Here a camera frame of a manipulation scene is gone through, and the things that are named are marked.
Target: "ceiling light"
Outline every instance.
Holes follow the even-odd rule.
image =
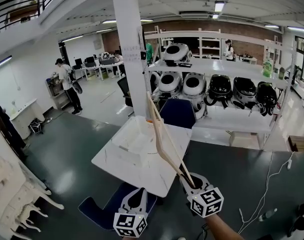
[[[304,32],[304,28],[303,28],[303,27],[288,26],[287,28],[288,28],[289,30]]]
[[[112,28],[107,28],[107,29],[103,29],[103,30],[98,30],[98,31],[96,31],[96,33],[100,33],[100,32],[103,32],[103,31],[109,31],[109,30],[112,30]]]
[[[147,19],[147,18],[142,18],[141,19],[142,22],[153,22],[153,19]]]
[[[102,23],[103,24],[117,23],[117,20],[116,19],[107,19],[107,20],[102,21]]]
[[[12,56],[9,56],[9,57],[5,58],[4,60],[1,60],[0,61],[0,66],[3,65],[4,63],[8,62],[11,59],[12,59]]]
[[[279,29],[280,27],[277,26],[277,25],[265,25],[266,28],[269,28],[269,29]]]
[[[216,1],[214,11],[216,13],[222,12],[224,5],[225,5],[225,3],[223,1]]]
[[[70,41],[70,40],[73,40],[73,39],[77,39],[77,38],[81,38],[81,37],[83,37],[83,35],[79,35],[79,36],[76,36],[76,37],[72,37],[72,38],[66,39],[66,40],[64,40],[64,41],[62,41],[62,42],[67,42],[67,41]]]

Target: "white cable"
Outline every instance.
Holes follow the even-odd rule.
[[[245,230],[245,229],[247,228],[248,225],[250,225],[252,222],[254,222],[254,221],[259,217],[259,214],[260,214],[261,210],[263,209],[263,207],[264,207],[264,205],[265,205],[265,203],[266,203],[266,194],[267,194],[268,189],[269,189],[269,181],[270,181],[270,178],[271,178],[272,176],[275,176],[275,175],[280,174],[280,172],[281,172],[283,166],[285,166],[287,163],[292,163],[292,156],[293,156],[293,154],[294,154],[295,152],[292,152],[290,158],[289,158],[285,163],[283,163],[283,164],[281,165],[280,170],[279,170],[277,173],[273,173],[273,174],[271,174],[271,175],[269,176],[269,174],[270,174],[270,169],[271,169],[271,164],[272,164],[272,159],[273,159],[273,153],[274,153],[274,152],[272,152],[272,154],[271,154],[271,160],[270,160],[270,164],[269,164],[269,166],[268,166],[268,171],[267,171],[267,176],[266,176],[265,192],[264,192],[263,196],[261,197],[260,201],[258,202],[258,205],[257,205],[257,207],[256,207],[256,209],[255,209],[255,211],[254,211],[254,213],[252,214],[251,218],[250,218],[249,220],[247,220],[247,221],[244,221],[242,211],[241,211],[240,208],[238,209],[239,212],[240,212],[240,215],[241,215],[242,222],[243,222],[241,228],[240,228],[239,231],[238,231],[238,234],[241,234],[242,231]],[[263,205],[262,205],[262,207],[260,208],[260,210],[258,211],[256,217],[255,217],[254,219],[252,219],[253,216],[256,214],[256,212],[257,212],[257,210],[258,210],[258,208],[259,208],[259,206],[260,206],[260,203],[261,203],[262,199],[263,199]]]

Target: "column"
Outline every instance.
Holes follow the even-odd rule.
[[[140,54],[139,29],[141,28],[138,0],[113,0],[113,5],[134,113],[136,116],[146,117],[148,103],[143,75],[144,63],[138,57]]]

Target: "green floor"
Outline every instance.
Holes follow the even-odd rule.
[[[91,163],[91,159],[119,129],[69,113],[52,111],[54,119],[44,126],[44,134],[32,136],[29,156],[25,164],[52,190],[52,198],[65,206],[59,210],[42,202],[44,218],[33,214],[33,221],[42,232],[27,229],[22,233],[33,240],[117,240],[115,232],[101,229],[78,211],[79,204],[88,196],[104,207],[122,183]],[[220,188],[225,200],[220,216],[234,229],[241,226],[238,209],[249,216],[264,192],[270,154],[260,155],[257,150],[229,148],[191,142],[184,160],[195,173],[208,177]],[[271,170],[280,168],[288,153],[275,154]],[[244,236],[258,239],[267,233],[279,240],[291,225],[293,211],[304,201],[304,156],[293,157],[293,169],[283,172],[285,178],[271,183],[267,195],[267,209],[280,211],[268,222],[254,222]],[[186,206],[187,199],[178,178],[164,199],[162,206],[154,207],[149,225],[140,239],[176,240],[185,237],[195,240],[202,232],[203,220],[193,217]]]

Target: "white shirt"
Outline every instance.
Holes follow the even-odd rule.
[[[122,55],[119,55],[119,58],[115,57],[116,62],[122,62],[123,61],[123,57]]]
[[[72,88],[72,84],[70,83],[70,78],[68,73],[71,72],[72,69],[69,65],[63,64],[62,66],[58,67],[58,78],[63,80],[62,86],[63,90],[69,90]]]
[[[225,54],[226,54],[226,58],[228,60],[233,60],[233,54],[234,54],[233,47],[231,46],[231,49],[229,50],[229,46],[226,46],[226,48],[225,48]]]

